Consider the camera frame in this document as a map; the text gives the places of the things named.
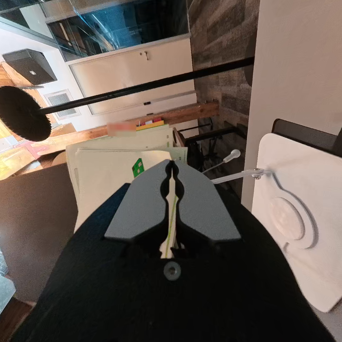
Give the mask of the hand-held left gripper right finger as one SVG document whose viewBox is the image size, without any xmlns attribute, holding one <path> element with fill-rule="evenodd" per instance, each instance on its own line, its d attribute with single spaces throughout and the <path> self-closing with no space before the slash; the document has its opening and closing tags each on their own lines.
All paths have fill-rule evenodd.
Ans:
<svg viewBox="0 0 342 342">
<path fill-rule="evenodd" d="M 242 239 L 214 184 L 179 161 L 173 162 L 176 239 L 186 250 L 203 250 Z"/>
</svg>

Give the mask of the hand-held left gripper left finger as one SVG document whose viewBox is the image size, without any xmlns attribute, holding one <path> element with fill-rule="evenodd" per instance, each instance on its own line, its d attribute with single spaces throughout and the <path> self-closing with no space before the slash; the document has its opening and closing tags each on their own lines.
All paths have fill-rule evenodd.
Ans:
<svg viewBox="0 0 342 342">
<path fill-rule="evenodd" d="M 104 237 L 160 250 L 167 239 L 175 199 L 174 161 L 163 160 L 145 170 L 130 184 Z"/>
</svg>

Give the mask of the lego instruction booklet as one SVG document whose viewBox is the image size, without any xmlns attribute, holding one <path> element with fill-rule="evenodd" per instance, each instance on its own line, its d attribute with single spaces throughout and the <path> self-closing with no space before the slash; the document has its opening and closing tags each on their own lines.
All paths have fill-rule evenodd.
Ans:
<svg viewBox="0 0 342 342">
<path fill-rule="evenodd" d="M 104 137 L 67 146 L 67 166 L 78 206 L 74 232 L 125 183 L 163 160 L 186 163 L 187 148 L 173 147 L 173 131 L 167 125 L 134 136 Z M 171 258 L 175 235 L 175 205 L 169 234 L 160 246 L 161 257 Z"/>
</svg>

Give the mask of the clear plastic rod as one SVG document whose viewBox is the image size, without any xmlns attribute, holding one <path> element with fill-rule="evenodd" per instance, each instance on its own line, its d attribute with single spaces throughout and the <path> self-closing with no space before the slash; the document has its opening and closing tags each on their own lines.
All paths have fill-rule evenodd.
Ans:
<svg viewBox="0 0 342 342">
<path fill-rule="evenodd" d="M 219 164 L 214 165 L 214 166 L 210 167 L 209 169 L 204 170 L 204 171 L 202 172 L 202 174 L 207 173 L 207 172 L 209 172 L 209 171 L 211 171 L 211 170 L 213 170 L 213 169 L 215 169 L 215 168 L 221 166 L 222 164 L 226 164 L 226 163 L 230 162 L 230 161 L 233 160 L 233 159 L 239 158 L 240 155 L 241 155 L 240 150 L 234 149 L 234 150 L 231 151 L 231 153 L 230 153 L 228 156 L 226 156 L 225 158 L 223 158 L 223 160 L 222 160 Z"/>
</svg>

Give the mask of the coloured folders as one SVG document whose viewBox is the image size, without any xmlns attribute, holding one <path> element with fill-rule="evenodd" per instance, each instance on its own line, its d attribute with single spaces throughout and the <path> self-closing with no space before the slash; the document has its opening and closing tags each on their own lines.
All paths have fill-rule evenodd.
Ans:
<svg viewBox="0 0 342 342">
<path fill-rule="evenodd" d="M 139 122 L 136 126 L 136 131 L 151 129 L 159 126 L 163 126 L 165 124 L 164 120 L 161 117 L 154 118 L 149 121 Z"/>
</svg>

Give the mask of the wooden beam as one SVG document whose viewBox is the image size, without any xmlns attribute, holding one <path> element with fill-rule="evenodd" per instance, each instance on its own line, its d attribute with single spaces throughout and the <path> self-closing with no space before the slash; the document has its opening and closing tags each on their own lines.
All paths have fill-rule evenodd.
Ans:
<svg viewBox="0 0 342 342">
<path fill-rule="evenodd" d="M 196 103 L 183 107 L 171 109 L 162 113 L 147 114 L 145 116 L 128 120 L 138 124 L 156 118 L 161 118 L 165 124 L 174 125 L 199 118 L 217 116 L 219 113 L 218 101 L 206 103 Z M 41 142 L 30 142 L 29 146 L 38 156 L 47 155 L 54 152 L 63 151 L 68 145 L 85 142 L 91 139 L 100 138 L 107 135 L 107 126 L 100 126 L 89 130 L 68 133 L 55 137 L 49 137 Z"/>
</svg>

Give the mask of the white rounded board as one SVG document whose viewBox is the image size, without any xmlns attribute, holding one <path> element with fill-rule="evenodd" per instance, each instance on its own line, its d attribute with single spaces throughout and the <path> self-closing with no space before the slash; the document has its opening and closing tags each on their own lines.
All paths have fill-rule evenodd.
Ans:
<svg viewBox="0 0 342 342">
<path fill-rule="evenodd" d="M 341 158 L 269 133 L 252 214 L 282 250 L 306 300 L 327 313 L 342 291 Z"/>
</svg>

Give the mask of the white air vent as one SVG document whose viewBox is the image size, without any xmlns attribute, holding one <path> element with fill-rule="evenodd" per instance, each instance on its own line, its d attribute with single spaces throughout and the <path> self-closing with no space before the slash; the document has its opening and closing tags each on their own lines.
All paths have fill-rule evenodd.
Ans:
<svg viewBox="0 0 342 342">
<path fill-rule="evenodd" d="M 49 106 L 59 106 L 59 105 L 62 105 L 62 104 L 65 104 L 67 102 L 74 100 L 71 95 L 71 92 L 68 89 L 44 94 L 44 98 L 49 104 Z M 72 109 L 66 109 L 66 110 L 55 112 L 54 115 L 56 116 L 58 120 L 64 120 L 64 119 L 69 119 L 72 117 L 80 116 L 81 113 L 79 109 L 72 108 Z"/>
</svg>

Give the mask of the black pole with round disc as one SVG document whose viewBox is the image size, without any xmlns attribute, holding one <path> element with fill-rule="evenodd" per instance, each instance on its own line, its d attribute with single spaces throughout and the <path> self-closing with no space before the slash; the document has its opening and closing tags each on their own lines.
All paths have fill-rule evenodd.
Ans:
<svg viewBox="0 0 342 342">
<path fill-rule="evenodd" d="M 106 100 L 153 90 L 191 79 L 199 79 L 218 73 L 254 65 L 255 56 L 227 62 L 196 71 L 191 71 L 127 88 L 69 101 L 61 105 L 42 108 L 36 100 L 24 90 L 14 86 L 3 86 L 0 89 L 1 121 L 16 135 L 33 142 L 41 142 L 51 134 L 51 123 L 46 117 L 51 113 L 75 109 Z"/>
</svg>

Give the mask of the glass window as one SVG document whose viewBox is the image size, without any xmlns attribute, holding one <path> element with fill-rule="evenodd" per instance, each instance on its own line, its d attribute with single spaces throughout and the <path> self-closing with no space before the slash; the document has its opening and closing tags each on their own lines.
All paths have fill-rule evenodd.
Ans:
<svg viewBox="0 0 342 342">
<path fill-rule="evenodd" d="M 42 6 L 66 61 L 189 32 L 185 0 L 60 0 Z"/>
</svg>

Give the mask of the black chair frame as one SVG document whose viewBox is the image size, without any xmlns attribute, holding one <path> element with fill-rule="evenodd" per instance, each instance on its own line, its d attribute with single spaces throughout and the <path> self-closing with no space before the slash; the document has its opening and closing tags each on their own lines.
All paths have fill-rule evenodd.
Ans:
<svg viewBox="0 0 342 342">
<path fill-rule="evenodd" d="M 184 136 L 187 131 L 202 128 L 207 130 L 188 138 Z M 247 130 L 247 126 L 240 123 L 236 126 L 228 123 L 224 128 L 215 130 L 213 119 L 210 117 L 205 119 L 205 123 L 194 127 L 180 130 L 174 128 L 173 138 L 174 141 L 178 140 L 182 147 L 187 148 L 187 164 L 202 173 L 207 173 L 227 163 L 215 150 L 217 142 L 223 141 L 223 137 L 230 134 L 247 139 Z"/>
</svg>

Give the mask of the black wall speaker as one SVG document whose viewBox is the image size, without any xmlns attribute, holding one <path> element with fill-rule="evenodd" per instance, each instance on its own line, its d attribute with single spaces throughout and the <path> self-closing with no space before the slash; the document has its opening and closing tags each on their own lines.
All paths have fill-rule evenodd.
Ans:
<svg viewBox="0 0 342 342">
<path fill-rule="evenodd" d="M 23 49 L 2 55 L 5 62 L 33 85 L 57 81 L 48 60 L 42 52 Z"/>
</svg>

